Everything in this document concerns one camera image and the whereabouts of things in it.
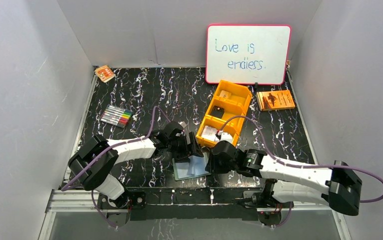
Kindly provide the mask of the pink framed whiteboard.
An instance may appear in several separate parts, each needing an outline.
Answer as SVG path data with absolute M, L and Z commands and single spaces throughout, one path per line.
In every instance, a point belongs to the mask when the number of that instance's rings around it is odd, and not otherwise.
M 205 80 L 241 85 L 281 85 L 292 28 L 286 24 L 210 24 Z

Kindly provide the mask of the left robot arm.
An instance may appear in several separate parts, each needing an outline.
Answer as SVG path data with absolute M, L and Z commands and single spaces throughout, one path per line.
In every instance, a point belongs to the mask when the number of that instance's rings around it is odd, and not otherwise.
M 166 152 L 178 163 L 204 157 L 195 134 L 185 134 L 183 126 L 176 121 L 137 138 L 113 140 L 95 135 L 69 159 L 68 167 L 74 174 L 71 182 L 79 181 L 84 190 L 98 191 L 116 208 L 123 208 L 129 202 L 128 190 L 111 175 L 112 168 L 122 162 L 152 159 Z

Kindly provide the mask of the white cards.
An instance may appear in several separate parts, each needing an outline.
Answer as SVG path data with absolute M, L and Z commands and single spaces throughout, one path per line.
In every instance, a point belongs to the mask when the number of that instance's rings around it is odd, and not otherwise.
M 209 125 L 205 125 L 203 127 L 201 137 L 205 140 L 216 142 L 217 141 L 217 137 L 216 137 L 217 131 L 218 130 L 216 128 L 209 126 Z

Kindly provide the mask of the small orange card box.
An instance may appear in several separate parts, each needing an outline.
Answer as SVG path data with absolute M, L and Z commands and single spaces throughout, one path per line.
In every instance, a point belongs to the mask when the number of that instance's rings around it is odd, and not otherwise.
M 106 83 L 115 77 L 114 72 L 108 65 L 100 66 L 96 68 L 94 72 L 103 83 Z

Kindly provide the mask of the green card holder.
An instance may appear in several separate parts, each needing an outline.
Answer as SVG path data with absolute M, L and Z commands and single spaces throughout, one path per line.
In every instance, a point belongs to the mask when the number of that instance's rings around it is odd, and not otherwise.
M 190 157 L 188 158 L 189 162 L 175 162 L 174 159 L 172 160 L 173 170 L 174 170 L 174 178 L 176 181 L 182 181 L 182 180 L 186 180 L 186 179 L 193 179 L 193 178 L 199 178 L 199 177 L 204 177 L 204 176 L 210 175 L 210 173 L 207 171 L 207 174 L 204 174 L 204 175 L 189 176 L 188 175 L 188 168 L 189 168 L 189 163 L 190 163 Z M 207 165 L 208 161 L 209 161 L 209 153 L 204 152 L 203 157 L 206 159 L 206 165 Z

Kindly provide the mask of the beige card in bin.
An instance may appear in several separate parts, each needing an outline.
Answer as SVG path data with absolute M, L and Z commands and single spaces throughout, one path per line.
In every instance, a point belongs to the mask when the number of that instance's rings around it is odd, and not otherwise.
M 219 96 L 221 98 L 225 98 L 225 99 L 229 99 L 231 97 L 232 93 L 229 92 L 229 91 L 226 91 L 226 90 L 222 90 L 220 93 L 219 93 Z

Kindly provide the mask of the orange divided bin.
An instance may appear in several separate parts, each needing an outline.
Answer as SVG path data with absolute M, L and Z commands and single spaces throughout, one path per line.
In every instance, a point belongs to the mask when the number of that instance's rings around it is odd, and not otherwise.
M 232 95 L 229 99 L 220 97 L 222 90 L 231 92 Z M 244 118 L 235 118 L 231 121 L 228 119 L 234 116 L 246 116 L 250 102 L 252 99 L 251 91 L 244 85 L 232 83 L 226 80 L 221 80 L 213 94 L 211 102 L 206 110 L 203 120 L 196 134 L 197 143 L 202 147 L 212 148 L 217 142 L 206 140 L 201 137 L 204 126 L 211 126 L 218 131 L 227 132 L 233 136 L 232 144 L 237 145 L 242 127 L 244 124 Z M 224 108 L 224 115 L 222 119 L 213 117 L 210 112 L 214 106 Z

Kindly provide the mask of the marker pen set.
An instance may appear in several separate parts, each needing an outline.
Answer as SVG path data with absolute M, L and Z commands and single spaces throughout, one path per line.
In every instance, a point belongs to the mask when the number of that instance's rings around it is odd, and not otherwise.
M 99 120 L 116 127 L 124 128 L 129 123 L 132 115 L 133 112 L 129 109 L 109 104 L 106 106 Z

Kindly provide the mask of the orange book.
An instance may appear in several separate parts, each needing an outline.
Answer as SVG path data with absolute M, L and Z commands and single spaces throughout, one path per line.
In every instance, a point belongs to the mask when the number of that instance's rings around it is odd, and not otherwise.
M 290 90 L 259 91 L 256 98 L 261 111 L 288 110 L 296 107 Z

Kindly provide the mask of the small black box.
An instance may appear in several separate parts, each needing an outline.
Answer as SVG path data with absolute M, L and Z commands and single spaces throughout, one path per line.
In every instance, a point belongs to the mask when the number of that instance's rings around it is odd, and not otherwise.
M 219 106 L 214 106 L 210 112 L 210 115 L 215 118 L 222 119 L 225 113 L 225 109 Z

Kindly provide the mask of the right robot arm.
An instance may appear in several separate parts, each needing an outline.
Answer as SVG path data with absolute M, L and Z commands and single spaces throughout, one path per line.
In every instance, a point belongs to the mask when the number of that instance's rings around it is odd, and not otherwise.
M 363 182 L 341 161 L 332 166 L 293 162 L 263 150 L 240 150 L 223 140 L 210 150 L 205 169 L 213 174 L 235 171 L 248 178 L 271 180 L 261 193 L 267 207 L 302 202 L 325 205 L 348 216 L 360 211 Z

